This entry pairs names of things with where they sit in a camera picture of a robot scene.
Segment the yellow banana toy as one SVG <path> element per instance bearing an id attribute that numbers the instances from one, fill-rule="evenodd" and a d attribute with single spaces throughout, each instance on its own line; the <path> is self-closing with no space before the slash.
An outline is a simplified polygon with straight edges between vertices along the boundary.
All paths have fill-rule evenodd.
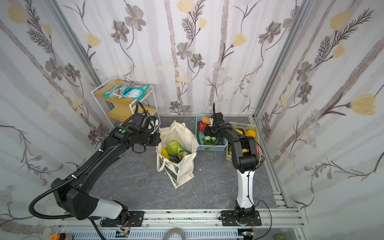
<path id="1" fill-rule="evenodd" d="M 166 148 L 162 148 L 162 152 L 161 152 L 162 156 L 165 157 L 166 159 L 170 160 L 170 156 L 169 156 L 169 153 L 167 151 Z"/>

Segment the green cabbage toy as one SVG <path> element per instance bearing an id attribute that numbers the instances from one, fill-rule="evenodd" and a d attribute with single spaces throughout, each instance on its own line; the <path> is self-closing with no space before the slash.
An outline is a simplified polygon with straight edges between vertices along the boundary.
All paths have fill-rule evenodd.
<path id="1" fill-rule="evenodd" d="M 167 145 L 168 154 L 174 157 L 179 154 L 179 149 L 182 149 L 182 146 L 178 141 L 170 141 Z"/>

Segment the green snack packet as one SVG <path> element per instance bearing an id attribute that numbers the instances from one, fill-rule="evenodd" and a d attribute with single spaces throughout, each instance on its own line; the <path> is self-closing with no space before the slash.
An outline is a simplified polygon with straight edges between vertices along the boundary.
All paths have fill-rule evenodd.
<path id="1" fill-rule="evenodd" d="M 189 155 L 189 153 L 187 152 L 187 151 L 185 151 L 184 149 L 182 149 L 182 148 L 178 148 L 178 150 L 177 150 L 177 158 L 178 158 L 178 160 L 181 162 L 182 160 L 183 160 L 183 158 L 185 157 L 185 156 L 188 156 Z"/>

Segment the blue candy bar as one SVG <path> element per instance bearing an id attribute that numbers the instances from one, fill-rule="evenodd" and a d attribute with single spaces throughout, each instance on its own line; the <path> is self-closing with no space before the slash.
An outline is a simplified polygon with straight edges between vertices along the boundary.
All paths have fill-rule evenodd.
<path id="1" fill-rule="evenodd" d="M 180 160 L 177 157 L 172 155 L 169 155 L 169 160 L 175 164 L 178 164 L 180 162 Z"/>

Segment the cream canvas grocery bag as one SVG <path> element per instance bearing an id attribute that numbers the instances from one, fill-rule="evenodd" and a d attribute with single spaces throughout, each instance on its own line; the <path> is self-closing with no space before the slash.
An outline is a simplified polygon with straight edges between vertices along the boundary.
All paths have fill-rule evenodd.
<path id="1" fill-rule="evenodd" d="M 198 141 L 185 123 L 159 129 L 161 142 L 156 147 L 157 171 L 166 171 L 175 189 L 194 177 Z"/>

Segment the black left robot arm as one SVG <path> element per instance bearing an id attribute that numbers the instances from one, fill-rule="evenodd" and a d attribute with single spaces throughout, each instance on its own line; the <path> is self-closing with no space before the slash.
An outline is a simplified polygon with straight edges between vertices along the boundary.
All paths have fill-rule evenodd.
<path id="1" fill-rule="evenodd" d="M 160 134 L 156 132 L 158 124 L 159 120 L 155 116 L 135 110 L 131 117 L 105 136 L 100 148 L 79 169 L 63 180 L 56 179 L 51 189 L 32 200 L 28 208 L 30 214 L 45 220 L 105 219 L 109 225 L 126 225 L 131 220 L 128 207 L 117 201 L 94 197 L 90 191 L 101 175 L 125 151 L 134 150 L 135 145 L 156 147 L 161 142 Z M 36 204 L 50 194 L 54 195 L 57 205 L 66 211 L 65 215 L 46 215 L 35 209 Z"/>

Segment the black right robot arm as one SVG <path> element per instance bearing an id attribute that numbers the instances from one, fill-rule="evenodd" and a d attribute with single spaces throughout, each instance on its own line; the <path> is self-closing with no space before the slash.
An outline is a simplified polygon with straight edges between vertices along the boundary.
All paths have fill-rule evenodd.
<path id="1" fill-rule="evenodd" d="M 210 124 L 204 130 L 206 137 L 224 138 L 231 145 L 232 164 L 238 176 L 238 195 L 234 213 L 222 213 L 220 218 L 224 225 L 237 224 L 261 226 L 261 217 L 253 200 L 253 179 L 256 169 L 261 164 L 259 153 L 262 148 L 252 136 L 239 133 L 230 123 L 225 121 L 222 113 L 217 113 L 213 106 Z"/>

